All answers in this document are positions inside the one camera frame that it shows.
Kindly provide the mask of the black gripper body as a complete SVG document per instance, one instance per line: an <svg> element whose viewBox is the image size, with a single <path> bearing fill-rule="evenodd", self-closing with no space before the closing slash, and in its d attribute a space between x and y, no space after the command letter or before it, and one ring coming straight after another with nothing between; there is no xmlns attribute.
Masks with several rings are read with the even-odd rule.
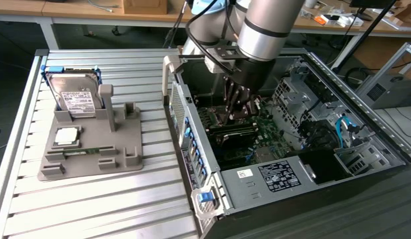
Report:
<svg viewBox="0 0 411 239"><path fill-rule="evenodd" d="M230 80L251 92L255 92L265 83L274 63L275 59L270 61L258 61L250 58L235 60L235 70Z"/></svg>

